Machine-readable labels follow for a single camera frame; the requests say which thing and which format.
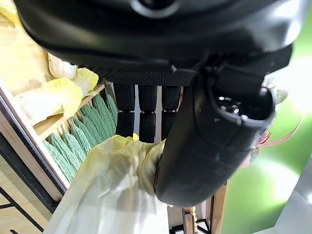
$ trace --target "black plastic housing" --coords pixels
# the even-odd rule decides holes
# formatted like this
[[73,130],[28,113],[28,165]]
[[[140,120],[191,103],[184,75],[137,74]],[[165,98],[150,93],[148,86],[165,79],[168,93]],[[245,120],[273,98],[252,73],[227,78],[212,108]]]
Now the black plastic housing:
[[274,118],[275,99],[268,89],[261,88],[263,95],[254,100],[263,107],[262,119],[254,120],[222,110],[210,81],[199,77],[186,90],[169,132],[154,183],[164,203],[191,207],[214,194]]

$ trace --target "textured rubber surface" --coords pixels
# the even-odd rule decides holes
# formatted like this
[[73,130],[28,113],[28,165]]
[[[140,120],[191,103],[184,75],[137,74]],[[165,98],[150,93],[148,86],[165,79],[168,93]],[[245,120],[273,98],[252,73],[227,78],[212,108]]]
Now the textured rubber surface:
[[161,140],[167,138],[171,126],[175,120],[176,112],[162,112],[161,113]]
[[176,110],[180,100],[180,86],[163,86],[161,102],[163,110]]
[[157,86],[139,85],[138,100],[141,111],[155,111],[157,102]]
[[118,84],[188,86],[193,79],[191,74],[179,72],[108,69],[101,67],[89,67],[89,69],[106,80]]
[[135,86],[133,84],[114,83],[117,108],[121,111],[134,111],[136,104]]
[[140,114],[140,141],[146,143],[154,143],[156,127],[155,113],[141,113]]
[[132,137],[135,122],[135,113],[118,113],[118,121],[116,128],[116,135],[122,137]]

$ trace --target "wooden shelf edge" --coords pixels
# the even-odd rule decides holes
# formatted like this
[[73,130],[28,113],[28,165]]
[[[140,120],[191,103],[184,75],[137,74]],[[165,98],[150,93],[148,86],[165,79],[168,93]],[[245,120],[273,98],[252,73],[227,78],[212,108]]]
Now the wooden shelf edge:
[[[99,93],[105,88],[105,84],[99,84],[94,88],[94,91]],[[94,96],[86,96],[79,106],[79,109],[87,104]],[[46,120],[35,124],[33,127],[38,134],[40,140],[45,140],[51,133],[68,120],[63,114],[49,116]]]

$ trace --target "green wall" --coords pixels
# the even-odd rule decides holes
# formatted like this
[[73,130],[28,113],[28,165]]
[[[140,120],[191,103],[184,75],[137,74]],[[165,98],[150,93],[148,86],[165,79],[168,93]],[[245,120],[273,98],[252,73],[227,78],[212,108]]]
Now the green wall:
[[[292,63],[308,57],[312,59],[312,8],[295,42]],[[307,69],[304,74],[312,80],[312,63],[310,66],[311,71]],[[296,108],[296,104],[290,97],[287,98],[271,129],[272,140],[280,139],[292,131],[301,116],[302,112]],[[222,234],[252,234],[274,226],[311,152],[312,114],[309,113],[289,140],[277,146],[263,147],[248,168],[231,177]]]

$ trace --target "cable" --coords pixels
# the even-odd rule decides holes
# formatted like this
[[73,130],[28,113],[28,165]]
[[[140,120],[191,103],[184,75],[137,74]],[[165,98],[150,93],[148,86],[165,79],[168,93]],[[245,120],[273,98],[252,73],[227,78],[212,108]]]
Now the cable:
[[297,124],[297,126],[295,127],[295,129],[293,129],[288,135],[286,135],[285,137],[279,139],[279,140],[274,140],[272,142],[266,142],[266,140],[263,141],[262,144],[258,144],[257,147],[261,147],[261,146],[274,146],[274,145],[278,145],[284,141],[286,141],[287,139],[289,139],[292,135],[295,134],[295,132],[298,130],[298,128],[300,127],[302,121],[304,120],[305,115],[303,115],[299,121],[299,123]]

